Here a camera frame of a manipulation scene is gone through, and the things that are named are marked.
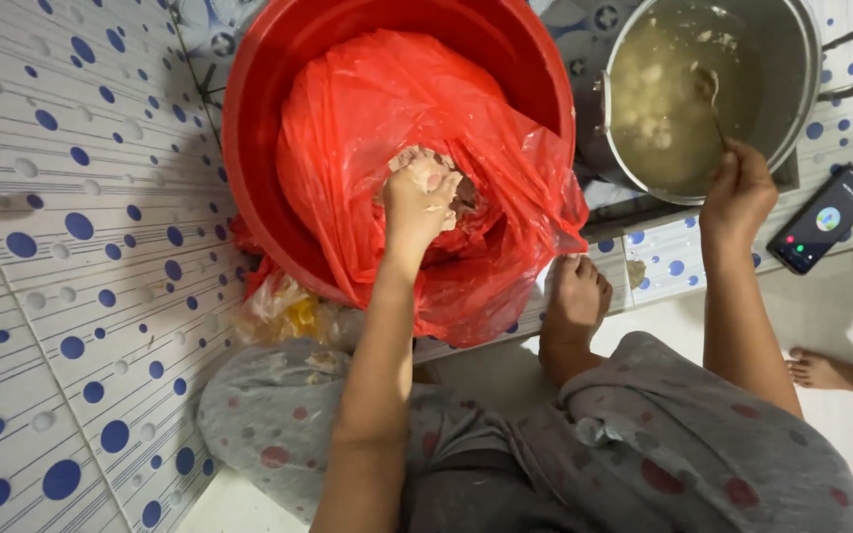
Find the tiled floor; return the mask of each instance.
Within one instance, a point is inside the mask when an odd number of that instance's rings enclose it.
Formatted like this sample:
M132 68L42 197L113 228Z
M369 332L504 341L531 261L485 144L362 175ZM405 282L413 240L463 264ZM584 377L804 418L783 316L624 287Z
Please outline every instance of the tiled floor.
M800 345L853 360L853 252L825 259L805 278L778 271L761 277L760 285L783 349ZM595 337L593 348L610 354L623 334L646 330L700 362L703 298L693 295L611 317ZM432 364L444 383L511 415L549 397L535 359L537 349L538 339L532 338ZM489 372L493 364L504 371ZM853 394L801 390L799 395L808 420L845 455L853 470ZM266 528L304 530L238 474L225 469L183 521L180 532Z

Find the tiled wall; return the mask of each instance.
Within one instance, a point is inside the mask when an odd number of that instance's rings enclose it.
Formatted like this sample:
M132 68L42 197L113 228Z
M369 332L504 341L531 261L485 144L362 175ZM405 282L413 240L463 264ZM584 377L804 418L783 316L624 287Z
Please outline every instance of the tiled wall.
M0 532L174 530L247 263L164 0L0 0Z

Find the cooking pot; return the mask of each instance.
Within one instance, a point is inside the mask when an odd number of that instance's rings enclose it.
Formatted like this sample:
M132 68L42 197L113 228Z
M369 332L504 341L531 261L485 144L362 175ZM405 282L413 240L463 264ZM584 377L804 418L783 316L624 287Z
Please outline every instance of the cooking pot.
M613 94L610 72L621 43L649 9L664 2L690 6L687 0L646 0L635 9L614 42L608 68L597 78L593 91L587 91L589 95L577 95L580 132L577 145L591 174L648 192L667 202L697 206L703 203L705 196L680 195L647 187L634 176L623 163L610 130ZM696 3L696 8L702 6L705 7ZM769 170L775 172L795 149L816 102L853 96L853 85L819 94L822 53L853 41L853 31L822 46L821 31L811 9L802 0L718 0L711 6L725 9L740 19L749 30L740 39L748 40L758 53L764 83L762 107L752 110L758 113L758 118L749 139L744 140L764 154Z

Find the phone screen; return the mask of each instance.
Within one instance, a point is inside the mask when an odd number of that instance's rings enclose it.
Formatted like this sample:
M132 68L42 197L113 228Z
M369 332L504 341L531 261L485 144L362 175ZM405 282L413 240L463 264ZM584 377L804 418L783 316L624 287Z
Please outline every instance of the phone screen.
M809 207L773 239L770 251L806 274L853 226L853 165L844 166Z

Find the bare foot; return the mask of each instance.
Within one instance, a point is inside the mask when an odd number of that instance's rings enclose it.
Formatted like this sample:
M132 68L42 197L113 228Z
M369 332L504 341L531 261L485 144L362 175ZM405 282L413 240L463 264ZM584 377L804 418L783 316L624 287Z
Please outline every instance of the bare foot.
M788 373L796 385L807 389L853 391L853 385L844 378L844 369L853 364L802 348L792 348L788 354L793 357L788 360Z
M541 343L587 350L608 314L614 289L584 254L563 255L554 268Z

